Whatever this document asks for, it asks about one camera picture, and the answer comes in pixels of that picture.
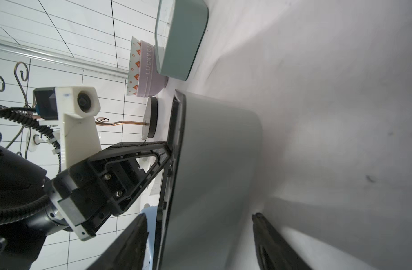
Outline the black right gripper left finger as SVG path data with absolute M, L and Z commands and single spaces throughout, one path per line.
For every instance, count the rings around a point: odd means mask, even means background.
M 89 269 L 141 270 L 148 235 L 146 215 L 140 214 Z

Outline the large grey-green alarm clock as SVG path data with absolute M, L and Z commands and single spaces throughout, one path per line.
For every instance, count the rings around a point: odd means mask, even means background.
M 156 218 L 156 270 L 225 270 L 262 148 L 256 113 L 176 91 Z

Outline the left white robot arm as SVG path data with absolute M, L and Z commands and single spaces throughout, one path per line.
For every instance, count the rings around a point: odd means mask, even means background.
M 87 241 L 125 213 L 170 160 L 166 142 L 119 143 L 47 177 L 0 146 L 0 270 L 28 270 L 45 239 L 71 230 Z

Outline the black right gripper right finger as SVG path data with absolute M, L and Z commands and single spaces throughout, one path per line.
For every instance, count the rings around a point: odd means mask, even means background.
M 252 215 L 255 252 L 261 270 L 310 270 L 262 213 Z

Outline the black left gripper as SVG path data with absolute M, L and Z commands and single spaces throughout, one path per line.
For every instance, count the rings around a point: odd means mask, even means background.
M 59 173 L 45 192 L 82 241 L 139 198 L 170 160 L 167 142 L 119 143 Z

